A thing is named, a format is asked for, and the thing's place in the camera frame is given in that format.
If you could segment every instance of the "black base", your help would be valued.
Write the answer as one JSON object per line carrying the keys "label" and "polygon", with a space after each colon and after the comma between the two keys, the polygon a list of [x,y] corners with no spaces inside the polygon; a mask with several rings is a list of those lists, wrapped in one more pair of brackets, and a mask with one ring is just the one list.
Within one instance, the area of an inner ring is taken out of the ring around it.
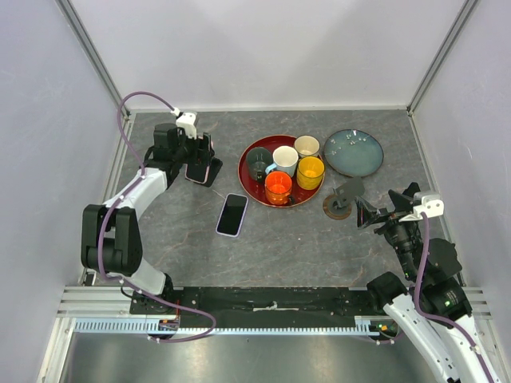
{"label": "black base", "polygon": [[[165,274],[165,286],[159,296],[167,302],[177,302],[172,280],[167,274]],[[133,291],[129,313],[131,315],[172,315],[176,313],[176,309],[162,305],[143,294]]]}
{"label": "black base", "polygon": [[[131,314],[166,315],[174,309],[133,295]],[[206,311],[219,328],[319,328],[352,327],[357,315],[379,315],[366,290],[348,287],[185,287],[174,289],[171,302]],[[272,306],[293,310],[254,310]],[[211,321],[181,310],[180,325],[209,327]]]}

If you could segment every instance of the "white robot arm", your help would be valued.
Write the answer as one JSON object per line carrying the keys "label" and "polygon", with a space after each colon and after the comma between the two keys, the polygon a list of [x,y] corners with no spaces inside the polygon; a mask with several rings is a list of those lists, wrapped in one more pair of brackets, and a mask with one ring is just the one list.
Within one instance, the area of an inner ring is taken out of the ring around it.
{"label": "white robot arm", "polygon": [[138,219],[153,200],[171,186],[183,165],[187,166],[187,179],[207,187],[222,166],[215,158],[211,137],[207,133],[197,137],[196,115],[181,113],[178,109],[172,113],[178,116],[175,124],[155,127],[154,146],[145,155],[145,168],[114,197],[102,205],[85,208],[81,238],[82,265],[98,270],[101,225],[106,212],[116,204],[107,224],[107,231],[114,232],[114,236],[105,238],[102,247],[105,272],[111,276],[121,275],[142,290],[163,298],[165,291],[172,291],[172,280],[144,259]]}
{"label": "white robot arm", "polygon": [[374,232],[384,235],[395,249],[406,279],[416,283],[411,290],[419,302],[398,276],[387,272],[367,284],[375,305],[404,331],[437,382],[500,383],[477,335],[472,307],[454,278],[461,270],[454,245],[444,239],[429,240],[429,225],[428,242],[422,243],[417,221],[422,215],[443,214],[440,195],[420,192],[417,184],[411,184],[402,194],[389,191],[389,196],[396,207],[392,212],[358,197],[358,226],[384,223]]}

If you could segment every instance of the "cup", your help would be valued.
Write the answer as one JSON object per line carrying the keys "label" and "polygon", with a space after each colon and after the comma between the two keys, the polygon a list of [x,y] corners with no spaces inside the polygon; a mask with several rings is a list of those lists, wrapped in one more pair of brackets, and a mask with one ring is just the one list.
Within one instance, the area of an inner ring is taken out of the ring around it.
{"label": "cup", "polygon": [[248,175],[254,181],[263,182],[266,168],[273,163],[271,152],[266,148],[253,148],[247,154]]}
{"label": "cup", "polygon": [[273,205],[293,204],[294,200],[291,196],[293,181],[286,172],[272,172],[264,181],[264,192],[266,199]]}
{"label": "cup", "polygon": [[307,156],[317,157],[319,154],[319,141],[313,136],[300,136],[295,141],[295,150],[300,158]]}
{"label": "cup", "polygon": [[279,170],[292,177],[295,174],[297,163],[298,152],[291,146],[281,146],[273,152],[273,164],[266,168],[266,174]]}
{"label": "cup", "polygon": [[325,174],[325,164],[317,157],[305,157],[298,164],[296,180],[298,185],[305,190],[316,189]]}

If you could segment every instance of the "white wall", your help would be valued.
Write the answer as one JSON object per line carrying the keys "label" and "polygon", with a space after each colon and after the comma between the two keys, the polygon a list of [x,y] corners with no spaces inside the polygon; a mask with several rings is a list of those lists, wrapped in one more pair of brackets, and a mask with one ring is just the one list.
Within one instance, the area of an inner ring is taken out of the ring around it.
{"label": "white wall", "polygon": [[4,4],[0,52],[0,380],[24,383],[78,280],[81,212],[102,197],[118,133],[55,2]]}
{"label": "white wall", "polygon": [[483,0],[416,113],[469,283],[511,356],[511,2]]}
{"label": "white wall", "polygon": [[407,105],[462,3],[73,0],[121,94],[202,109]]}

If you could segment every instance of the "gray countertop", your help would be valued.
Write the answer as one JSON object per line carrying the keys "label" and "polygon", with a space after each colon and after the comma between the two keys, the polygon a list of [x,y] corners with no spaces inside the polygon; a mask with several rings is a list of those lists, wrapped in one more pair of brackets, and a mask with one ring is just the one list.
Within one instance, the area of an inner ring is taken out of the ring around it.
{"label": "gray countertop", "polygon": [[[131,140],[141,155],[153,144],[154,125],[171,120],[167,113],[137,114]],[[385,152],[381,168],[363,179],[364,198],[374,206],[389,205],[388,190],[412,181],[429,189],[402,110],[200,113],[198,130],[212,134],[224,166],[211,188],[185,180],[181,171],[153,202],[139,221],[144,257],[176,286],[365,286],[388,270],[401,276],[392,248],[372,228],[358,230],[354,212],[343,221],[323,213],[325,197],[347,180],[331,168],[310,201],[276,209],[251,199],[238,238],[215,233],[225,196],[244,194],[237,166],[247,146],[272,134],[309,134],[323,146],[333,132],[351,128],[374,136]],[[119,188],[136,170],[128,154]],[[433,237],[442,235],[437,219],[432,228]]]}

